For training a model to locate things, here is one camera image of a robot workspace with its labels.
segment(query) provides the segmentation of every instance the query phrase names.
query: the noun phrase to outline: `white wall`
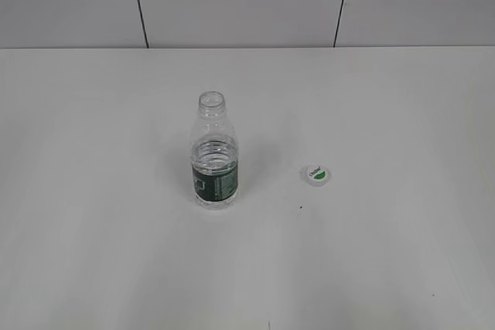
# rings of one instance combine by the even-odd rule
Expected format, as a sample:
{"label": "white wall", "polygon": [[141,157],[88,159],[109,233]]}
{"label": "white wall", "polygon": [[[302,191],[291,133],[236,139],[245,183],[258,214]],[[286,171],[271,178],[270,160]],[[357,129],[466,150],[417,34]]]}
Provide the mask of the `white wall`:
{"label": "white wall", "polygon": [[0,48],[145,46],[136,0],[0,0]]}
{"label": "white wall", "polygon": [[[342,0],[141,0],[151,47],[331,46]],[[495,45],[495,0],[345,0],[338,46]],[[144,47],[137,0],[0,0],[0,48]]]}
{"label": "white wall", "polygon": [[338,46],[495,44],[495,0],[346,0]]}
{"label": "white wall", "polygon": [[332,46],[342,0],[141,0],[150,46]]}

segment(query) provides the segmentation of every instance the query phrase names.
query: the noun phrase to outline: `white tabletop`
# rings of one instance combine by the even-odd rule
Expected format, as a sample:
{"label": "white tabletop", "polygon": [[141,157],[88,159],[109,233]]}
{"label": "white tabletop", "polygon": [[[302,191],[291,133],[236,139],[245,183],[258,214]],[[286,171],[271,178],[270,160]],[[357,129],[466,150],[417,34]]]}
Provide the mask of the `white tabletop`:
{"label": "white tabletop", "polygon": [[0,51],[0,328],[493,329],[494,102],[495,48]]}

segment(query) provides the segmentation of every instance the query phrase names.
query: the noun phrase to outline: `bottle label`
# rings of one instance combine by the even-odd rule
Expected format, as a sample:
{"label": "bottle label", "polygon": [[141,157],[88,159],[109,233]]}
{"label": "bottle label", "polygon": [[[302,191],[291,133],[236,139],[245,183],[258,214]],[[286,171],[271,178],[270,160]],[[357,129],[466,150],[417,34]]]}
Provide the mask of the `bottle label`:
{"label": "bottle label", "polygon": [[227,173],[206,175],[193,168],[194,190],[205,201],[224,201],[237,190],[237,164]]}

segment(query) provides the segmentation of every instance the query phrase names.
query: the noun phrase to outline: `bottle cap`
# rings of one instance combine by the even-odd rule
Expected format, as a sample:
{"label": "bottle cap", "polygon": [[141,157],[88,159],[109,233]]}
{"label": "bottle cap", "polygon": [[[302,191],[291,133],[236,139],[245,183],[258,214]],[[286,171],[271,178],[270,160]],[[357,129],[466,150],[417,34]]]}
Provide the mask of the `bottle cap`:
{"label": "bottle cap", "polygon": [[322,165],[307,165],[301,169],[301,176],[310,185],[321,187],[328,183],[332,175],[330,170]]}

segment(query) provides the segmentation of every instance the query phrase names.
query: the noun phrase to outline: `plastic water bottle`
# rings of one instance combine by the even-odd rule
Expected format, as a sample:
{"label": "plastic water bottle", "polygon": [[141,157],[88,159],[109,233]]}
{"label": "plastic water bottle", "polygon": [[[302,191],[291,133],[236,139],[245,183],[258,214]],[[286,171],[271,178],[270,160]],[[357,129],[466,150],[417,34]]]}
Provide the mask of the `plastic water bottle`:
{"label": "plastic water bottle", "polygon": [[190,146],[197,200],[211,210],[226,208],[237,195],[239,147],[223,94],[201,94]]}

